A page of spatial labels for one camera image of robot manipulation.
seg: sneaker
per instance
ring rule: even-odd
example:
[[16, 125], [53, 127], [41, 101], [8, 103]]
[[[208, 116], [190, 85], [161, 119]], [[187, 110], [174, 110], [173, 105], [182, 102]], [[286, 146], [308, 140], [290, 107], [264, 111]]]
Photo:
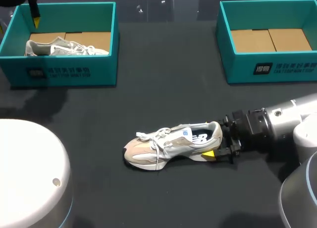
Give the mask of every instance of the sneaker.
[[95, 49], [93, 46], [84, 46], [74, 41], [57, 37], [51, 43], [37, 43], [27, 41], [25, 54], [27, 56], [94, 56], [108, 55], [108, 51]]
[[144, 170], [161, 170], [175, 156], [186, 156], [194, 161], [213, 161], [203, 153], [218, 149], [222, 130], [218, 122], [181, 124], [145, 134], [137, 132], [137, 138], [124, 147], [124, 159]]

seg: shoe sole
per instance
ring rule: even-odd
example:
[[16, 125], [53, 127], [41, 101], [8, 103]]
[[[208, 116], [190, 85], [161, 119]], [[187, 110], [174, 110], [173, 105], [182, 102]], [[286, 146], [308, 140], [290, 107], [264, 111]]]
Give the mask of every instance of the shoe sole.
[[[183, 156], [185, 156], [193, 161], [198, 161], [198, 162], [215, 161], [215, 158], [205, 157], [205, 156], [203, 156], [203, 154], [196, 154], [196, 155], [190, 154], [190, 155], [183, 155]], [[156, 164], [154, 164], [154, 165], [140, 165], [140, 164], [132, 163], [126, 159], [124, 159], [124, 160], [134, 167], [137, 167], [137, 168], [143, 169], [143, 170], [151, 170], [151, 171], [157, 171], [157, 170], [163, 169], [165, 167], [165, 165], [167, 164], [167, 162], [169, 161], [169, 160], [166, 160], [164, 162], [158, 163], [158, 166], [157, 166]]]

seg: open box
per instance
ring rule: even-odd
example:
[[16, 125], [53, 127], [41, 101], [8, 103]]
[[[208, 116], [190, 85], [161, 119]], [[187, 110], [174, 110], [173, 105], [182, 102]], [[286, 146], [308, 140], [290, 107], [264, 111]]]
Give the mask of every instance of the open box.
[[317, 80], [317, 1], [222, 1], [216, 37], [228, 83]]
[[[0, 67], [13, 87], [115, 85], [119, 32], [114, 2], [42, 3], [35, 29], [28, 4], [18, 6], [0, 46]], [[24, 56], [29, 39], [56, 36], [104, 49], [98, 56]]]

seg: teal box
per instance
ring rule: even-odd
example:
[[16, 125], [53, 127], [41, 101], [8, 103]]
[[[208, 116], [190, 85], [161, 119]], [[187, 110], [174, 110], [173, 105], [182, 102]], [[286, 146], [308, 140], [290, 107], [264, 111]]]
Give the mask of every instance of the teal box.
[[[230, 30], [301, 28], [312, 51], [237, 53]], [[221, 1], [216, 38], [228, 83], [317, 81], [317, 1]]]
[[[0, 67], [13, 87], [115, 85], [119, 32], [114, 2], [43, 3], [35, 29], [18, 6], [0, 46]], [[23, 56], [31, 33], [111, 32], [107, 56]]]

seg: yellow marker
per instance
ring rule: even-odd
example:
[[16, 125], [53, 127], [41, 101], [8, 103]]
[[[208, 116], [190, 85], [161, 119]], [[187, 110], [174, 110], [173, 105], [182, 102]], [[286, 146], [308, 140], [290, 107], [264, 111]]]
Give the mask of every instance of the yellow marker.
[[214, 157], [214, 152], [213, 152], [213, 150], [211, 150], [211, 151], [203, 153], [203, 155], [209, 156], [209, 157]]
[[34, 26], [37, 29], [39, 27], [40, 18], [39, 17], [34, 17], [33, 21], [34, 21]]

